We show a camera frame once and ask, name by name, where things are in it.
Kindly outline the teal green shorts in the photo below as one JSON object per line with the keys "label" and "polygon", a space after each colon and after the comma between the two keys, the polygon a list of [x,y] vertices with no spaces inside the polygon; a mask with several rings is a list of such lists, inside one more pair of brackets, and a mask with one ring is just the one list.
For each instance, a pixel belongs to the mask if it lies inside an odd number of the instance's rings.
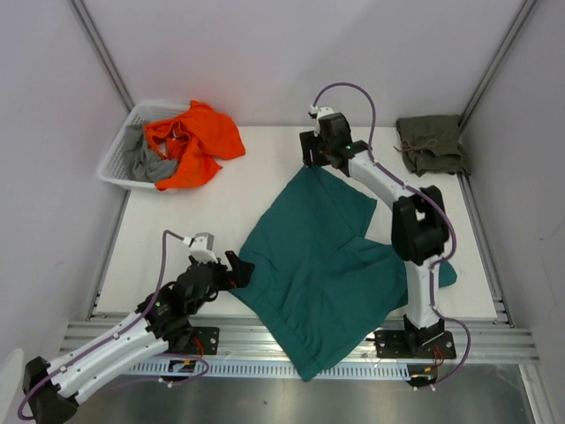
{"label": "teal green shorts", "polygon": [[328,171],[303,168],[240,249],[254,271],[233,293],[305,382],[343,360],[408,303],[403,261],[392,246],[365,236],[376,206]]}

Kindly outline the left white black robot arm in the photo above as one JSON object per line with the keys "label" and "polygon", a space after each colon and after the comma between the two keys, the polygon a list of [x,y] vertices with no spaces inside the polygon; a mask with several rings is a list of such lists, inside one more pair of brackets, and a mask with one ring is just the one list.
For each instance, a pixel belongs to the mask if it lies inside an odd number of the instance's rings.
{"label": "left white black robot arm", "polygon": [[220,292],[245,288],[254,265],[228,251],[228,262],[190,259],[176,280],[159,284],[119,324],[79,349],[53,360],[36,357],[24,368],[21,420],[65,423],[97,390],[156,355],[183,355],[197,330],[190,318]]}

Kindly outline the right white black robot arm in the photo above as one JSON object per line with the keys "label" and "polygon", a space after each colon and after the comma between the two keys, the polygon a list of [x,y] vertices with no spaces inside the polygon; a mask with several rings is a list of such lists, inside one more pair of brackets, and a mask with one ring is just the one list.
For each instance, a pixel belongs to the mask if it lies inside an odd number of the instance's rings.
{"label": "right white black robot arm", "polygon": [[392,213],[391,242],[404,262],[408,304],[403,330],[376,332],[378,357],[442,357],[449,342],[435,298],[449,226],[440,189],[434,185],[415,189],[375,163],[367,143],[352,139],[344,114],[322,107],[314,108],[310,116],[315,127],[299,135],[304,164],[332,166],[369,189]]}

